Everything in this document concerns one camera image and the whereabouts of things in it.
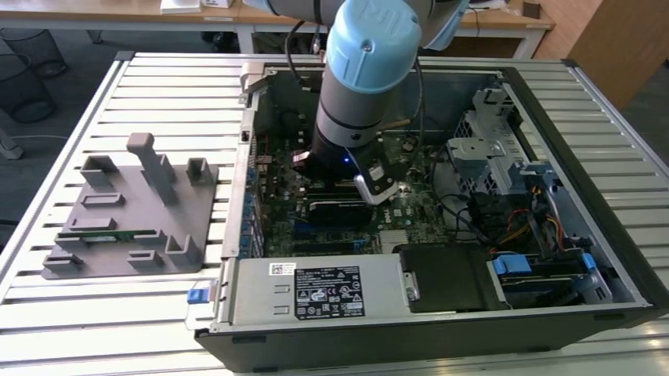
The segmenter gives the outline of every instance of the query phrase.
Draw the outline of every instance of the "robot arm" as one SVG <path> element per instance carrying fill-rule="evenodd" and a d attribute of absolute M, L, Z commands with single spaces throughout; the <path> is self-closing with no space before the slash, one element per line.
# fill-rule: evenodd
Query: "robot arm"
<path fill-rule="evenodd" d="M 398 191 L 409 169 L 390 163 L 377 138 L 393 92 L 417 63 L 421 41 L 450 44 L 469 1 L 254 3 L 275 14 L 331 23 L 315 131 L 310 150 L 294 155 L 294 167 L 307 175 L 326 172 L 331 179 L 353 179 L 365 201 L 378 205 Z M 428 27 L 432 17 L 445 24 L 433 27 L 438 38 L 425 39 L 421 24 Z"/>
<path fill-rule="evenodd" d="M 329 27 L 345 0 L 243 0 L 245 4 L 314 24 Z M 421 47 L 445 49 L 456 35 L 469 0 L 405 0 L 418 17 L 422 29 Z"/>

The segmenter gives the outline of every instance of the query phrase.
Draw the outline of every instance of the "white cable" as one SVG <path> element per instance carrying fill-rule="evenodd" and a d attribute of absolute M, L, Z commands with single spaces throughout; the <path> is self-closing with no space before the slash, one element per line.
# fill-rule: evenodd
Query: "white cable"
<path fill-rule="evenodd" d="M 11 139 L 70 139 L 66 136 L 54 136 L 54 135 L 34 135 L 34 136 L 14 136 Z"/>

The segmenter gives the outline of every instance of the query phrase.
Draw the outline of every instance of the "blue latch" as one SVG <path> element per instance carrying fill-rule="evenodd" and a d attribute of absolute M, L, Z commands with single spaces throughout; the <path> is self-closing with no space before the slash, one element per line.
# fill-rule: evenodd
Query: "blue latch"
<path fill-rule="evenodd" d="M 532 273 L 530 262 L 525 255 L 500 255 L 493 260 L 494 272 L 498 275 L 509 273 Z"/>
<path fill-rule="evenodd" d="M 189 290 L 189 304 L 206 304 L 210 302 L 209 288 L 191 288 Z"/>
<path fill-rule="evenodd" d="M 584 260 L 585 267 L 588 270 L 596 270 L 597 269 L 597 263 L 594 262 L 593 255 L 590 253 L 584 253 L 581 255 L 581 259 Z"/>

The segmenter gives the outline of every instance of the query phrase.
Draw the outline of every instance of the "sticker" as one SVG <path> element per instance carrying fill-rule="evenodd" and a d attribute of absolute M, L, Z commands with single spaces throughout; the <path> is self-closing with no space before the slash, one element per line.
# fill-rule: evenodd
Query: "sticker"
<path fill-rule="evenodd" d="M 538 23 L 536 23 L 536 24 L 530 23 L 530 24 L 526 25 L 526 28 L 528 29 L 546 29 L 548 30 L 548 29 L 552 28 L 552 25 L 541 25 Z"/>
<path fill-rule="evenodd" d="M 233 17 L 206 17 L 205 21 L 233 22 Z"/>
<path fill-rule="evenodd" d="M 118 241 L 116 237 L 86 237 L 87 243 L 114 243 Z"/>
<path fill-rule="evenodd" d="M 270 264 L 271 276 L 291 276 L 295 273 L 297 264 L 294 262 L 275 262 Z"/>
<path fill-rule="evenodd" d="M 365 316 L 365 301 L 359 267 L 295 269 L 298 320 L 362 316 Z"/>

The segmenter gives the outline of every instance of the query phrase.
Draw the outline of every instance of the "power supply label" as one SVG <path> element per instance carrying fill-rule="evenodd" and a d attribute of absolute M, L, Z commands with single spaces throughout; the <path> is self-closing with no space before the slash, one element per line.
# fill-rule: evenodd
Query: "power supply label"
<path fill-rule="evenodd" d="M 295 317 L 323 320 L 365 316 L 359 268 L 295 269 Z"/>

